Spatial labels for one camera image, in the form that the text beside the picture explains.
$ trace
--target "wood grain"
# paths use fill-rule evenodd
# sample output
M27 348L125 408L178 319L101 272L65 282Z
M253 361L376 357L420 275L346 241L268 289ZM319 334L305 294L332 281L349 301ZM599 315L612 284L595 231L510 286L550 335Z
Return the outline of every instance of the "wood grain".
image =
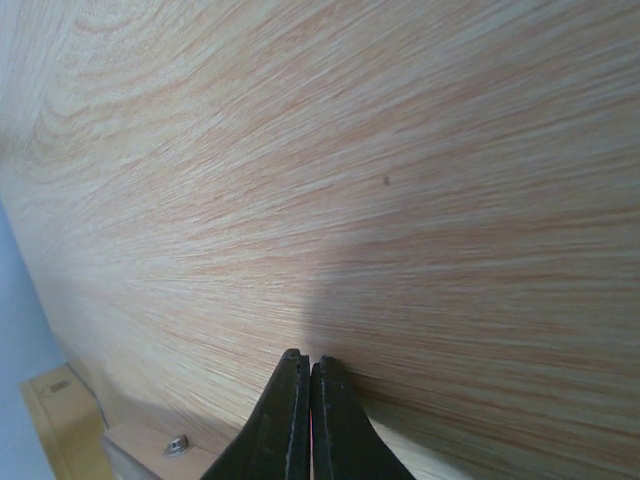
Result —
M638 2L4 5L0 194L110 423L219 452L298 346L421 478L640 475Z

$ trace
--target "wooden piece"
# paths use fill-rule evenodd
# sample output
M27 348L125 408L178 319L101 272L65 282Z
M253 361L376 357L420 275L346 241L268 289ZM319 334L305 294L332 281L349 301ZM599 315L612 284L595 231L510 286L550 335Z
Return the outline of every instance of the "wooden piece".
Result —
M34 377L20 389L58 480L113 479L100 446L100 408L68 365Z
M299 347L416 475L637 476L638 2L17 5L0 195L112 424L219 453Z
M113 469L126 480L200 480L217 455L197 446L165 458L172 436L145 425L120 424L105 432L102 444Z

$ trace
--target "black clamp jaw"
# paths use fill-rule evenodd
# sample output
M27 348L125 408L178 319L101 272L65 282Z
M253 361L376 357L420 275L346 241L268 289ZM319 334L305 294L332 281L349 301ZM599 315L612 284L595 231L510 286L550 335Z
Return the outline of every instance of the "black clamp jaw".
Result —
M373 429L342 364L287 350L249 420L201 480L410 480Z

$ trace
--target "wooden block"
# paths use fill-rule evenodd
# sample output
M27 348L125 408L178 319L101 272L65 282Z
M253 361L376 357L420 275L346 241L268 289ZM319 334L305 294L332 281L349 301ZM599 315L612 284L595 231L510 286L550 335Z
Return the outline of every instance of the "wooden block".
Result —
M124 423L109 429L102 444L117 475L126 480L199 480L218 457L192 447L177 457L164 457L171 435Z
M100 447L100 409L68 365L32 378L20 389L58 480L113 478Z

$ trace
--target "blue wall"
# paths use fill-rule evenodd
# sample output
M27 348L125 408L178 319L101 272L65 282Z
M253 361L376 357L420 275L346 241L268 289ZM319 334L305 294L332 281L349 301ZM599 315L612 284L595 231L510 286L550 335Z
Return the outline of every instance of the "blue wall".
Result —
M54 478L18 384L63 362L0 204L0 478Z

